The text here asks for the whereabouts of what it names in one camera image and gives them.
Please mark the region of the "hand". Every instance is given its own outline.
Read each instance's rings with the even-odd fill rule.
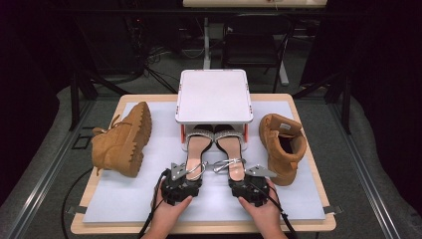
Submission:
[[[161,195],[161,183],[158,186],[157,197],[155,201],[155,205],[159,206],[155,209],[154,216],[151,221],[151,226],[146,234],[142,237],[144,239],[153,238],[166,238],[167,235],[170,233],[171,229],[177,222],[179,216],[183,213],[183,211],[187,208],[187,206],[192,201],[192,196],[186,197],[180,203],[172,206],[166,203]]]
[[[267,179],[267,183],[270,187],[276,189],[270,179]],[[277,193],[271,188],[269,194],[276,202],[279,201]],[[239,197],[238,200],[243,208],[252,216],[255,225],[264,238],[287,238],[280,227],[280,210],[273,202],[269,200],[266,204],[256,207],[243,197]]]

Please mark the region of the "sandal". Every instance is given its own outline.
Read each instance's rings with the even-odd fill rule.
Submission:
[[[265,178],[272,173],[262,166],[245,170],[246,160],[242,158],[241,143],[243,136],[228,124],[219,124],[214,128],[217,147],[226,153],[226,160],[214,163],[214,172],[223,168],[229,170],[229,186],[234,197],[243,197],[255,206],[263,205],[268,198],[269,186]]]
[[[171,170],[161,184],[162,197],[167,203],[174,205],[189,195],[198,195],[202,185],[202,173],[207,164],[202,161],[202,154],[212,145],[212,131],[211,124],[199,124],[187,134],[186,162],[181,165],[171,163]]]

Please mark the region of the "shoe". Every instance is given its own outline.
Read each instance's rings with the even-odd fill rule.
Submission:
[[[234,197],[242,196],[248,202],[254,203],[255,206],[263,205],[267,201],[269,186],[264,176],[246,173],[246,160],[242,158],[241,152],[242,134],[235,131],[231,125],[219,124],[214,128],[214,138],[217,147],[227,155],[226,160],[214,164],[214,172],[228,168],[228,181],[232,195]]]
[[[113,119],[110,129],[93,129],[93,165],[97,175],[104,168],[137,177],[143,160],[142,150],[148,144],[152,130],[148,104],[137,104],[127,117],[115,123],[118,117]]]
[[[268,168],[277,174],[271,180],[280,186],[293,183],[298,163],[307,150],[302,125],[277,114],[268,114],[260,122],[260,140],[268,152]]]
[[[197,196],[202,185],[202,173],[207,162],[202,161],[202,154],[213,142],[214,133],[211,124],[199,124],[186,136],[186,163],[177,165],[172,163],[171,173],[168,173],[161,184],[164,200],[174,205],[183,201],[189,195]]]

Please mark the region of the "tan work boot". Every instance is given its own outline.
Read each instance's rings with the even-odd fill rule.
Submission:
[[[260,139],[268,152],[268,168],[277,174],[271,180],[287,186],[295,180],[298,163],[307,150],[302,125],[277,114],[268,114],[260,122]]]
[[[151,136],[151,113],[148,104],[141,102],[121,122],[114,123],[118,117],[108,130],[93,129],[93,165],[97,175],[105,168],[136,177],[143,160],[142,149]]]

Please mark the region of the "gray carpet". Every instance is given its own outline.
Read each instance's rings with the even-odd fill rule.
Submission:
[[[280,93],[294,94],[299,91],[299,81],[303,66],[308,56],[311,44],[302,40],[290,42],[285,66],[288,72],[290,85],[279,87]],[[213,51],[211,68],[219,68],[218,46]],[[185,55],[171,53],[161,54],[155,58],[150,68],[165,73],[163,78],[177,89],[180,73],[185,69],[201,69],[201,58],[188,58]],[[262,70],[248,70],[248,81],[251,93],[269,93],[272,89],[273,72],[267,76]],[[138,80],[120,84],[120,87],[136,94],[170,94],[153,76],[143,76]],[[81,136],[91,135],[91,127],[107,127],[117,105],[118,96],[109,89],[98,85],[100,97],[94,103],[81,98],[82,107],[87,117],[82,119],[78,127]],[[61,108],[54,125],[46,136],[40,150],[34,156],[27,171],[11,193],[7,201],[0,208],[0,238],[9,235],[19,235],[22,238],[64,238],[61,225],[61,208],[66,193],[71,185],[84,172],[92,167],[91,145],[86,149],[71,149],[75,138],[68,133],[71,122],[70,91],[64,89],[58,94]],[[335,106],[326,105],[321,94],[315,93],[311,98],[297,100],[296,105],[303,122],[308,141],[316,160],[322,183],[331,205],[341,205],[344,212],[337,214],[336,228],[331,232],[319,234],[319,238],[388,238],[373,210],[373,204],[359,180],[353,154],[347,145],[350,137],[356,144],[360,156],[363,158],[376,188],[378,189],[385,207],[397,228],[401,238],[422,238],[420,217],[411,217],[412,209],[400,197],[393,183],[383,172],[375,151],[375,142],[364,114],[356,101],[352,101],[350,112],[350,128],[352,135],[345,137],[342,128],[338,126],[337,115],[332,109]],[[84,145],[81,140],[77,146]],[[57,157],[62,163],[55,165]],[[39,178],[46,176],[46,171],[53,168],[52,183],[47,185],[47,194],[38,197],[39,203],[34,203],[33,212],[23,212],[28,208],[27,200],[34,195],[34,188],[40,188]],[[67,206],[78,205],[88,176],[83,176],[71,191]],[[70,238],[136,238],[136,235],[74,235],[70,232],[73,216],[65,214],[65,227]],[[300,233],[301,238],[315,238],[314,233]],[[169,238],[261,238],[252,235],[173,235]]]

